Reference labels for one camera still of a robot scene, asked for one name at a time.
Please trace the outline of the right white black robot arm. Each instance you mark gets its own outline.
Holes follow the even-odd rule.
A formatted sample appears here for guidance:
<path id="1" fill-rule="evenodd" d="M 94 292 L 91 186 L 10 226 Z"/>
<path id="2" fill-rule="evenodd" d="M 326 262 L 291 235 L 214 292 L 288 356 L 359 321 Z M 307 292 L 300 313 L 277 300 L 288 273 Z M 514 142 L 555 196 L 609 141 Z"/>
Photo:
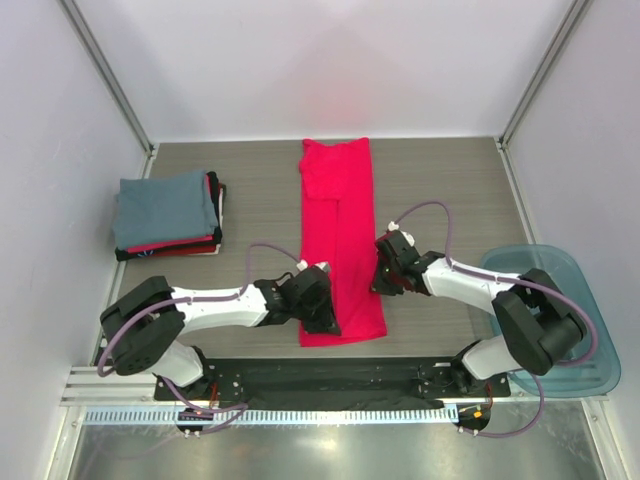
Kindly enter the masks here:
<path id="1" fill-rule="evenodd" d="M 543 376 L 566 364 L 570 350 L 593 336 L 586 312 L 543 270 L 506 274 L 456 262 L 447 253 L 421 254 L 402 230 L 387 231 L 375 248 L 373 292 L 456 300 L 497 320 L 499 335 L 472 343 L 450 360 L 452 386 L 462 395 L 473 395 L 490 378 L 512 371 Z"/>

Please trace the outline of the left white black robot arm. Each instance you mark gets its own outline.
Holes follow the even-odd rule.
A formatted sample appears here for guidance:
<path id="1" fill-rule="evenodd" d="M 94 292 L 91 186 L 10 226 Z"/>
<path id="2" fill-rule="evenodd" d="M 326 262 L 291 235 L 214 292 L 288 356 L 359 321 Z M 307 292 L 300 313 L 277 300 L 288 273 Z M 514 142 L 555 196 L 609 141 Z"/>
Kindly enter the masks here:
<path id="1" fill-rule="evenodd" d="M 183 398 L 202 399 L 216 381 L 202 350 L 180 337 L 221 327 L 260 328 L 299 321 L 308 334 L 338 336 L 325 262 L 301 264 L 297 272 L 258 279 L 241 287 L 189 290 L 151 277 L 100 316 L 107 341 L 98 374 L 150 373 Z"/>

